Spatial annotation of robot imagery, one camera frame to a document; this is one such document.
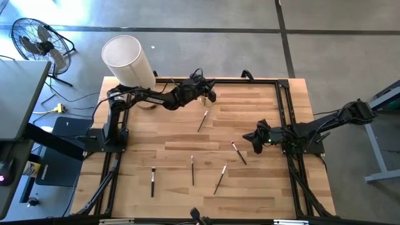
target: white cylinder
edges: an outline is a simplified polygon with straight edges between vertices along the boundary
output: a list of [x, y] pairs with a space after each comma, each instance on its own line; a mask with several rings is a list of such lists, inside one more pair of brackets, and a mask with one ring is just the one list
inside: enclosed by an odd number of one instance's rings
[[150, 89], [155, 87], [153, 70], [135, 37], [121, 35], [112, 38], [104, 45], [101, 57], [122, 85]]

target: concrete floor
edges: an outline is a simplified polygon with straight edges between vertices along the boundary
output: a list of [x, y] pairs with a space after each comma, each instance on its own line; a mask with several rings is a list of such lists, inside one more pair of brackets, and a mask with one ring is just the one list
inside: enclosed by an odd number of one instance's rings
[[[287, 29], [399, 30], [396, 0], [281, 0]], [[69, 26], [150, 28], [256, 28], [278, 29], [273, 0], [119, 0], [119, 1], [23, 1], [10, 0], [0, 15], [0, 25], [29, 17], [48, 24]], [[0, 54], [21, 59], [0, 30]], [[78, 50], [68, 71], [61, 75], [75, 85], [55, 88], [68, 99], [98, 92], [104, 76], [111, 72], [101, 60], [101, 49], [114, 36], [136, 36], [153, 69], [160, 76], [187, 76], [201, 66], [209, 76], [238, 77], [248, 69], [255, 77], [287, 78], [288, 72], [280, 34], [172, 33], [172, 32], [72, 32], [61, 33]], [[294, 72], [305, 78], [315, 113], [340, 108], [348, 101], [370, 101], [377, 92], [400, 78], [399, 36], [288, 35]], [[45, 87], [39, 103], [52, 93]], [[55, 97], [45, 107], [62, 102], [70, 107], [95, 105], [97, 96], [73, 104]], [[77, 112], [90, 115], [91, 111]], [[49, 115], [38, 126], [52, 126], [57, 115]], [[382, 149], [398, 150], [397, 117], [380, 116], [373, 122]], [[399, 223], [400, 179], [366, 184], [364, 176], [379, 172], [365, 129], [343, 126], [324, 140], [329, 182], [337, 215]], [[383, 152], [389, 169], [400, 168], [400, 155]], [[61, 216], [71, 188], [35, 186], [41, 205], [26, 208], [18, 203], [19, 186], [5, 221]]]

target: electric fan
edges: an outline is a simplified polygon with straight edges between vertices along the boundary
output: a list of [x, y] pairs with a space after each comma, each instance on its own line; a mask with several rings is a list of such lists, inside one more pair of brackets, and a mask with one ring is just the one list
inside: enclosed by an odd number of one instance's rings
[[[71, 65], [70, 53], [75, 51], [75, 46], [70, 40], [44, 22], [30, 18], [21, 18], [14, 22], [11, 39], [25, 60], [50, 61], [52, 75], [49, 76], [72, 86], [56, 77], [57, 74], [65, 73]], [[71, 50], [64, 40], [72, 44]]]

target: wooden table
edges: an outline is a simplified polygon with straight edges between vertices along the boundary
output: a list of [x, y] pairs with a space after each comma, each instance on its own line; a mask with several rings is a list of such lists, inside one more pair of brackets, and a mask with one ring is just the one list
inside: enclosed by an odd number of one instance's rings
[[[289, 79], [289, 84], [297, 122], [313, 120], [305, 80]], [[100, 99], [116, 85], [115, 77], [105, 77]], [[264, 147], [262, 154], [257, 155], [251, 143], [242, 138], [243, 134], [254, 131], [261, 119], [266, 119], [272, 127], [281, 126], [275, 87], [270, 84], [216, 84], [215, 91], [217, 101], [209, 108], [199, 101], [176, 111], [162, 106], [151, 111], [137, 106], [131, 108], [128, 147], [122, 155], [112, 210], [114, 218], [190, 218], [193, 207], [214, 219], [295, 218], [288, 165], [280, 147]], [[96, 128], [106, 122], [108, 107], [104, 102], [97, 110]], [[196, 132], [207, 109], [207, 118]], [[247, 166], [231, 146], [232, 140]], [[194, 156], [194, 186], [191, 156]], [[103, 153], [95, 153], [84, 161], [72, 213], [81, 209], [97, 189], [103, 161]], [[323, 163], [313, 155], [305, 155], [304, 162], [309, 187], [334, 214]], [[226, 163], [227, 171], [213, 195]], [[157, 167], [153, 198], [152, 166]], [[300, 199], [305, 212], [302, 191]]]

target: fan stand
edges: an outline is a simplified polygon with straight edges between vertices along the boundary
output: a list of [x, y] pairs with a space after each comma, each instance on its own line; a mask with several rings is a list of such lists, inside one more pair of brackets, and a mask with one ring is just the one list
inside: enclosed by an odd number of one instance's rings
[[[55, 29], [53, 29], [53, 28], [52, 28], [51, 26], [49, 26], [49, 25], [45, 25], [44, 28], [46, 28], [46, 29], [48, 29], [48, 30], [51, 30], [52, 32], [54, 32], [55, 34], [57, 34], [58, 36], [60, 36], [61, 38], [63, 38], [64, 40], [66, 40], [67, 42], [69, 42], [69, 43], [72, 44], [72, 49], [69, 50], [68, 52], [65, 52], [65, 53], [63, 54], [64, 56], [67, 55], [67, 54], [69, 54], [69, 53], [71, 53], [72, 51], [76, 51], [75, 44], [74, 44], [72, 41], [70, 41], [68, 38], [66, 38], [66, 37], [64, 37], [63, 35], [59, 34]], [[54, 69], [53, 69], [53, 71], [52, 71], [52, 74], [48, 74], [48, 75], [47, 75], [49, 78], [53, 78], [53, 79], [56, 80], [56, 81], [59, 81], [59, 82], [65, 84], [65, 85], [68, 85], [69, 87], [73, 87], [72, 84], [70, 84], [70, 83], [68, 83], [68, 82], [66, 82], [66, 81], [64, 81], [64, 80], [62, 80], [62, 79], [59, 79], [59, 78], [57, 77], [57, 75], [56, 75], [56, 65], [54, 65], [53, 68], [54, 68]]]

